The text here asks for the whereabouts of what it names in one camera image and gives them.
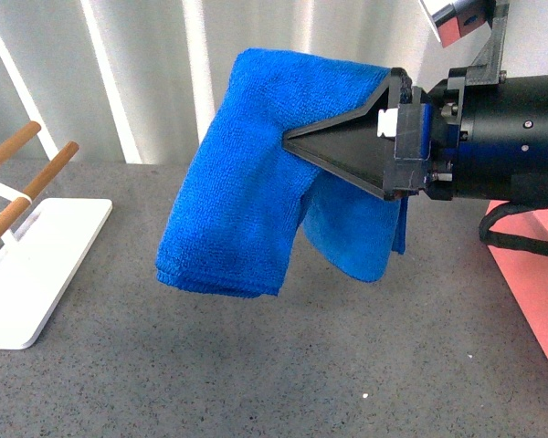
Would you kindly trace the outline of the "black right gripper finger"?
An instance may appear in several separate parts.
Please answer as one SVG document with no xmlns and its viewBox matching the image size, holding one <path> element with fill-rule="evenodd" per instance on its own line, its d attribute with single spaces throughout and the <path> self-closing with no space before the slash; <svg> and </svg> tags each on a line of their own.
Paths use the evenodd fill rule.
<svg viewBox="0 0 548 438">
<path fill-rule="evenodd" d="M 392 68 L 362 106 L 286 131 L 283 148 L 393 201 L 427 188 L 431 124 L 424 91 L 404 69 Z"/>
</svg>

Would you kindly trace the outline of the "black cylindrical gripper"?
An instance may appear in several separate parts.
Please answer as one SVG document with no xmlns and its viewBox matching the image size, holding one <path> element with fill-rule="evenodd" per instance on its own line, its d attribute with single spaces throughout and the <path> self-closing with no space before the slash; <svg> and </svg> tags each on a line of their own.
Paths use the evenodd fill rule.
<svg viewBox="0 0 548 438">
<path fill-rule="evenodd" d="M 548 75 L 479 86 L 443 79 L 424 100 L 448 125 L 431 146 L 429 198 L 548 205 Z"/>
</svg>

